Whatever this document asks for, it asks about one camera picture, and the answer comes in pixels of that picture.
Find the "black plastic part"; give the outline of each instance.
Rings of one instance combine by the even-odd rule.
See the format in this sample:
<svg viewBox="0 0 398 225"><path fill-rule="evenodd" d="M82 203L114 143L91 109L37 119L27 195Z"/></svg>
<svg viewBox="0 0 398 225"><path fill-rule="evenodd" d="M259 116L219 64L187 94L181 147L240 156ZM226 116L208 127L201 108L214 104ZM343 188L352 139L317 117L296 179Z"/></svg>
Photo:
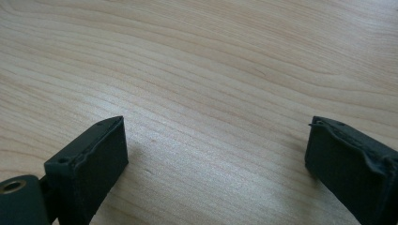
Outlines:
<svg viewBox="0 0 398 225"><path fill-rule="evenodd" d="M361 224L398 221L398 153L341 122L315 116L307 169Z"/></svg>
<svg viewBox="0 0 398 225"><path fill-rule="evenodd" d="M122 116L98 122L45 162L60 224L88 224L127 164Z"/></svg>
<svg viewBox="0 0 398 225"><path fill-rule="evenodd" d="M36 176L17 176L0 183L0 224L50 224Z"/></svg>

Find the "screw hole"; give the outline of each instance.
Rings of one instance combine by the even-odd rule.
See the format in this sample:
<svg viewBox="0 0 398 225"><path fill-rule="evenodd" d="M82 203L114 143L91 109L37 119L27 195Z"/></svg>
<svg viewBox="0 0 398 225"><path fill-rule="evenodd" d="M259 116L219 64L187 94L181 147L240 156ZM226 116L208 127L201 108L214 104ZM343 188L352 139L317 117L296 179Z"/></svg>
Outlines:
<svg viewBox="0 0 398 225"><path fill-rule="evenodd" d="M15 192L26 185L26 181L24 180L17 180L11 181L8 184L5 184L0 187L0 194L9 194Z"/></svg>
<svg viewBox="0 0 398 225"><path fill-rule="evenodd" d="M66 157L62 157L62 158L58 159L58 162L59 163L66 163L66 162L69 162L69 159L66 158Z"/></svg>

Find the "light wood tabletop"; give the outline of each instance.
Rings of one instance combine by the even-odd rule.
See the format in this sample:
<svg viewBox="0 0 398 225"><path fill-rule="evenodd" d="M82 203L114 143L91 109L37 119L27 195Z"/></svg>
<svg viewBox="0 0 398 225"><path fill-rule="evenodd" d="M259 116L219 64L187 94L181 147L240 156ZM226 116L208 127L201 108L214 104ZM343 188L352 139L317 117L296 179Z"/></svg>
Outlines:
<svg viewBox="0 0 398 225"><path fill-rule="evenodd" d="M308 124L398 149L398 1L1 1L0 115L1 180L124 116L92 224L358 224Z"/></svg>

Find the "wood grain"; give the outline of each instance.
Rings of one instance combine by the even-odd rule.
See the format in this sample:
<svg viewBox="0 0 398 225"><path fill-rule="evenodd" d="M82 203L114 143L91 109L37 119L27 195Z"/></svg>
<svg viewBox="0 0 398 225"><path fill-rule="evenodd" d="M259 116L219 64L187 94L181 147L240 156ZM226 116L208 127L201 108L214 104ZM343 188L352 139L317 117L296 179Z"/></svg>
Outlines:
<svg viewBox="0 0 398 225"><path fill-rule="evenodd" d="M0 179L124 115L92 224L357 224L304 168L313 115L398 149L394 0L1 1Z"/></svg>

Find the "wooden surface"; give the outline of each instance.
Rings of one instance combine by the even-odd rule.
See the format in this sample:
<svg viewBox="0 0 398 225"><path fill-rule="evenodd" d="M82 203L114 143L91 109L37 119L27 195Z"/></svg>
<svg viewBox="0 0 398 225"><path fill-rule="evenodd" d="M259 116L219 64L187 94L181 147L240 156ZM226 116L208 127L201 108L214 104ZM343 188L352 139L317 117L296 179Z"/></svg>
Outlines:
<svg viewBox="0 0 398 225"><path fill-rule="evenodd" d="M124 115L92 224L357 224L304 168L313 115L398 149L395 0L1 1L0 179Z"/></svg>

